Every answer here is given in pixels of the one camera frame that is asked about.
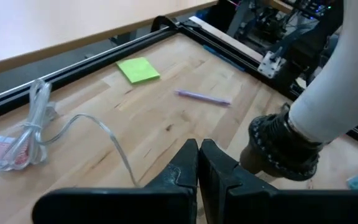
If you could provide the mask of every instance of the white cable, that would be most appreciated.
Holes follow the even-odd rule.
[[[21,170],[27,167],[29,164],[35,165],[45,161],[48,157],[46,146],[57,141],[65,134],[65,132],[75,120],[81,116],[84,116],[98,124],[105,132],[109,134],[111,141],[117,148],[118,153],[120,154],[122,161],[124,162],[124,165],[129,172],[132,182],[136,187],[138,187],[139,185],[135,180],[131,166],[129,165],[122,147],[118,143],[117,138],[105,124],[93,116],[88,114],[77,114],[62,127],[62,130],[60,130],[60,132],[55,137],[47,141],[42,141],[42,129],[47,125],[47,123],[54,119],[56,115],[54,104],[48,103],[51,87],[51,84],[46,83],[40,79],[35,80],[31,85],[29,116],[27,117],[27,121],[21,125],[23,126],[22,134],[16,138],[12,144],[9,145],[5,153],[0,157],[0,170]],[[16,164],[15,161],[19,154],[22,152],[23,146],[25,146],[27,142],[27,152],[29,156],[24,163]]]

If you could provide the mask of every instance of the metal bracket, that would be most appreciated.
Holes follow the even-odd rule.
[[[274,78],[282,65],[286,62],[284,58],[278,57],[277,53],[267,52],[258,67],[258,71],[268,77]]]
[[[153,20],[152,28],[150,32],[155,32],[161,29],[162,25],[169,26],[172,29],[177,29],[178,25],[166,16],[157,16]]]

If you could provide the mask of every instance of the black metal frame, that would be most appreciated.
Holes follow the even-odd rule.
[[[177,33],[182,33],[197,43],[214,49],[218,54],[228,58],[239,67],[244,68],[248,74],[293,101],[296,100],[303,91],[296,83],[288,88],[279,85],[278,80],[272,80],[263,76],[257,70],[260,64],[259,61],[217,38],[213,34],[210,34],[208,31],[205,31],[200,25],[190,20],[182,23],[174,23],[163,16],[155,18],[152,24],[151,34],[49,74],[43,77],[43,79],[46,82],[50,82],[53,86],[53,90],[56,90]],[[0,95],[0,116],[29,102],[28,94],[30,85],[31,83],[27,83]],[[347,134],[358,141],[358,126],[350,130]]]

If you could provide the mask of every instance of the coiled cable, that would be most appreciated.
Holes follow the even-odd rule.
[[[100,120],[94,116],[88,114],[77,114],[71,120],[69,120],[63,127],[60,132],[53,138],[43,141],[41,132],[43,128],[56,116],[54,109],[54,103],[48,102],[51,84],[44,82],[41,79],[35,80],[30,87],[30,110],[29,116],[24,124],[22,134],[16,138],[7,148],[7,150],[0,157],[0,170],[22,170],[26,168],[29,164],[39,164],[43,162],[48,157],[47,146],[52,144],[61,138],[68,130],[68,128],[80,117],[89,118],[96,124],[100,126],[105,132],[109,134],[111,141],[114,143],[118,153],[120,154],[122,161],[126,169],[129,172],[133,184],[138,187],[138,183],[135,180],[134,174],[132,172],[131,166],[129,165],[128,159],[122,150],[122,147],[117,141],[114,133]],[[23,147],[27,146],[28,157],[24,162],[16,163],[16,160],[22,154]]]

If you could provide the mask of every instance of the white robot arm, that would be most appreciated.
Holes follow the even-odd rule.
[[[314,142],[329,142],[358,125],[358,1],[348,0],[336,49],[294,102],[289,120]]]

